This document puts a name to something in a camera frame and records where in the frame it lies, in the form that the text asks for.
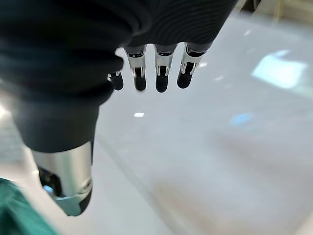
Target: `black fabric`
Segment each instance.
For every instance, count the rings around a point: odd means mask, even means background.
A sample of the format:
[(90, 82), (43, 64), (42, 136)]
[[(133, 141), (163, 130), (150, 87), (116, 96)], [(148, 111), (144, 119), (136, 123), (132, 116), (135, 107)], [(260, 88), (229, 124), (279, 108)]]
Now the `black fabric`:
[(80, 146), (123, 66), (118, 47), (210, 43), (236, 1), (2, 0), (1, 101), (30, 148)]

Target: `green cloth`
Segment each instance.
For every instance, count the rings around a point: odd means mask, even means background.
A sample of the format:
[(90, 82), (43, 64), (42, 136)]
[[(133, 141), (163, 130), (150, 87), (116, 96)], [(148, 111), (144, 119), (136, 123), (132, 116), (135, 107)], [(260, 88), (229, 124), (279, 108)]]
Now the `green cloth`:
[(0, 235), (57, 235), (18, 186), (0, 178)]

